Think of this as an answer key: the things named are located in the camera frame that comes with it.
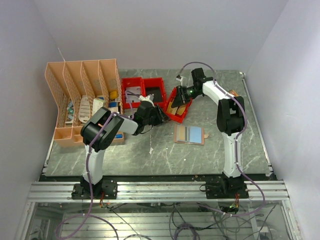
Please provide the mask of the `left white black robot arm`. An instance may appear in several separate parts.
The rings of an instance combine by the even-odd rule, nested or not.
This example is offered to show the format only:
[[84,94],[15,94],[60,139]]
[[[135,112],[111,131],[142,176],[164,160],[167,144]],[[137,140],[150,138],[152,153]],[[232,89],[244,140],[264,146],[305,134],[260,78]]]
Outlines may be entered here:
[[80,135],[86,151],[85,167],[80,183],[75,188],[72,197],[96,199],[102,193],[112,198],[117,191],[103,181],[103,161],[106,149],[111,145],[118,132],[132,136],[144,134],[145,126],[155,127],[169,120],[169,117],[157,104],[143,100],[131,116],[111,112],[100,108],[82,127]]

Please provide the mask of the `brown leather card holder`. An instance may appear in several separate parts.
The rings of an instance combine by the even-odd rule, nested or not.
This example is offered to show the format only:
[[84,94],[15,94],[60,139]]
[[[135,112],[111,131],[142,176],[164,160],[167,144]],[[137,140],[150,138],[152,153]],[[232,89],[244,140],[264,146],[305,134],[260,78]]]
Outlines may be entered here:
[[205,139],[210,136],[205,133],[203,127],[175,125],[174,126],[174,142],[189,145],[204,145]]

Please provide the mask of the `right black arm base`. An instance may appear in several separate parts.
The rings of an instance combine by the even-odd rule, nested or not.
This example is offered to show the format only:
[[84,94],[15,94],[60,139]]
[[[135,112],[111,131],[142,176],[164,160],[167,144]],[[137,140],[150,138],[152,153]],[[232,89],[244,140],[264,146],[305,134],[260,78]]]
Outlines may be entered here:
[[207,199],[247,199],[249,193],[243,181],[219,180],[206,182],[199,187]]

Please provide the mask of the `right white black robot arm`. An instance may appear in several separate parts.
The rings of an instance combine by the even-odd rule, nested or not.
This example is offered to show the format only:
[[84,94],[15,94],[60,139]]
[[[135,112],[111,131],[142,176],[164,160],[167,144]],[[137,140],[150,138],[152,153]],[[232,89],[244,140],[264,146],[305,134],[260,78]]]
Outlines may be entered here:
[[241,138],[247,127],[245,103],[241,96],[224,90],[213,77],[206,77],[202,68],[191,71],[193,85],[176,86],[172,107],[188,104],[197,96],[208,96],[217,104],[216,125],[224,142],[223,172],[216,179],[200,187],[207,199],[248,198],[244,174],[241,170]]

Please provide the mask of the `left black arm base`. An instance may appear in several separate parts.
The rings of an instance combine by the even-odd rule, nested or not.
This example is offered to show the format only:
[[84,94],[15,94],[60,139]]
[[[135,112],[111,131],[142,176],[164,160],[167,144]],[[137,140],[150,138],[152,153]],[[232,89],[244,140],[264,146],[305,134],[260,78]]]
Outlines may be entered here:
[[[118,194],[118,184],[113,180],[101,180],[92,185],[93,199],[115,200]],[[71,198],[73,200],[90,200],[91,190],[88,182],[77,183],[73,186]]]

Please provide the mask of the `gold cards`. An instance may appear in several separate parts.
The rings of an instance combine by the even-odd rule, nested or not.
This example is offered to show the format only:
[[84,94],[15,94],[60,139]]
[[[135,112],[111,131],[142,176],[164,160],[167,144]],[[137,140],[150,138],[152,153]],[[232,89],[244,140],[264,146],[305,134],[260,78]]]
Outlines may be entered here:
[[166,112],[171,114],[171,115],[181,116],[185,112],[186,107],[187,107],[186,104],[178,106],[178,107],[172,107],[172,102],[170,102],[168,107],[167,107]]

